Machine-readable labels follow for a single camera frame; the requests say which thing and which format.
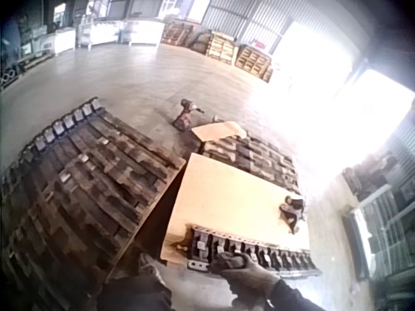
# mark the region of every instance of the work glove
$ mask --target work glove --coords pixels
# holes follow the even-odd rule
[[[267,297],[279,281],[279,277],[255,264],[244,253],[219,253],[209,269],[224,277],[232,293],[238,296],[233,305],[242,303],[249,310],[263,310]]]

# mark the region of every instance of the person's leg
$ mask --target person's leg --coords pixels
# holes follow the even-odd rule
[[[113,280],[97,299],[97,311],[170,311],[171,291],[148,255],[141,254],[139,276]]]

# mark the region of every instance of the wooden crate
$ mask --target wooden crate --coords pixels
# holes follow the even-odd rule
[[[270,64],[270,56],[247,45],[240,48],[239,55],[235,62],[236,67],[245,70],[251,75],[257,76],[258,78],[261,78],[264,75]]]
[[[2,180],[3,271],[41,310],[80,310],[99,292],[185,164],[96,100],[63,120]]]
[[[161,42],[175,46],[182,46],[186,41],[187,35],[192,31],[192,25],[186,25],[185,23],[170,23],[164,28]]]
[[[264,80],[266,83],[269,83],[273,72],[274,68],[271,65],[269,65],[261,79]]]
[[[292,158],[262,139],[227,137],[204,143],[199,153],[301,194]]]
[[[213,34],[207,46],[206,56],[232,65],[236,49],[234,41],[224,36]]]

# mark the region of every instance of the plywood sheet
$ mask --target plywood sheet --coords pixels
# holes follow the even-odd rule
[[[161,259],[185,263],[177,244],[188,242],[187,228],[201,225],[281,247],[309,249],[309,232],[300,222],[292,235],[279,206],[299,196],[263,179],[202,155],[192,154],[161,251]]]
[[[192,132],[200,141],[216,141],[228,136],[238,135],[240,138],[246,137],[246,131],[234,121],[212,123],[192,128]]]

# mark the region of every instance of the red power drill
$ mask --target red power drill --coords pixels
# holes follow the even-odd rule
[[[177,116],[176,120],[173,121],[173,126],[177,128],[179,131],[184,132],[190,129],[191,121],[190,121],[190,113],[194,110],[205,113],[205,111],[198,108],[195,104],[193,104],[190,100],[182,99],[180,105],[183,106],[182,112]]]

